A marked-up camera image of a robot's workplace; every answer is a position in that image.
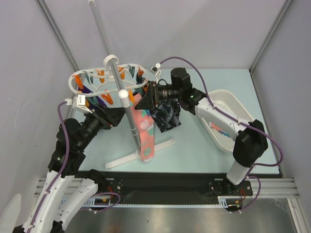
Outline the pink patterned sock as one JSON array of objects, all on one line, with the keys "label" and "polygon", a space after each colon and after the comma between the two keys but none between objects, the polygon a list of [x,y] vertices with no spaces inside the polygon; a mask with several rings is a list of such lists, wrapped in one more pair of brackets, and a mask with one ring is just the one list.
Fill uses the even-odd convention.
[{"label": "pink patterned sock", "polygon": [[154,120],[148,110],[135,109],[141,99],[141,94],[134,95],[135,102],[131,105],[131,111],[141,142],[140,159],[142,162],[149,162],[155,154]]}]

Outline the dark patterned sock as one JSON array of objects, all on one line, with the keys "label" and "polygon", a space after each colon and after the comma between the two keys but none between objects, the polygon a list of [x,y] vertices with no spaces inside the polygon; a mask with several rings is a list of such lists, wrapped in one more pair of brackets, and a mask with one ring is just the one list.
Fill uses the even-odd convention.
[{"label": "dark patterned sock", "polygon": [[[151,85],[156,83],[155,81],[149,82],[149,88],[147,92],[142,92],[142,97],[146,93],[151,93]],[[181,107],[179,102],[176,99],[163,100],[158,107],[155,107],[153,110],[148,110],[153,118],[155,124],[159,130],[164,133],[175,127],[181,125],[179,120]]]}]

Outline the white oval clip hanger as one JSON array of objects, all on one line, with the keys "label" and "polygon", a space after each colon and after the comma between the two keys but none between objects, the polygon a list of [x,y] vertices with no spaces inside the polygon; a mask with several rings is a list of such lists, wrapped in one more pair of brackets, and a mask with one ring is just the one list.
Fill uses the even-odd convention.
[{"label": "white oval clip hanger", "polygon": [[[142,77],[149,80],[146,69],[138,64],[120,65],[118,59],[117,69],[129,95],[133,95],[135,90],[145,85],[141,83]],[[84,94],[78,90],[78,87],[82,89],[83,85],[91,90],[90,94]],[[104,64],[103,67],[78,70],[70,75],[68,80],[69,89],[73,94],[84,94],[86,97],[98,96],[111,105],[113,104],[112,94],[118,92],[117,87],[113,87],[114,85],[116,83],[111,68],[105,67]]]}]

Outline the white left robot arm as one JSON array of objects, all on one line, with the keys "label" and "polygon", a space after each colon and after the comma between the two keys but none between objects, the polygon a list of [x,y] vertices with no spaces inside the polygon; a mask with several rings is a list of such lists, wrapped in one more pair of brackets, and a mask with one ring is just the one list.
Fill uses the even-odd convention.
[{"label": "white left robot arm", "polygon": [[90,110],[83,122],[74,118],[64,120],[59,116],[61,124],[45,184],[29,218],[24,224],[14,227],[13,233],[63,233],[92,196],[104,195],[121,200],[118,193],[112,192],[106,175],[91,169],[65,203],[61,202],[86,157],[84,151],[87,146],[100,130],[118,126],[124,114],[122,107],[99,106]]}]

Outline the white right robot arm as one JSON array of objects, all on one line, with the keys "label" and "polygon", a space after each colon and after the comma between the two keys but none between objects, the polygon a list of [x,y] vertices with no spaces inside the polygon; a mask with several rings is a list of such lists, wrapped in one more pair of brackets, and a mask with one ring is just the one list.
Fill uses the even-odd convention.
[{"label": "white right robot arm", "polygon": [[154,110],[163,101],[170,99],[178,100],[185,111],[214,123],[235,142],[234,163],[226,175],[224,189],[230,195],[237,194],[250,168],[268,149],[263,124],[259,120],[251,122],[234,116],[214,103],[208,94],[193,87],[190,75],[181,67],[171,71],[170,84],[149,82],[146,94],[135,109]]}]

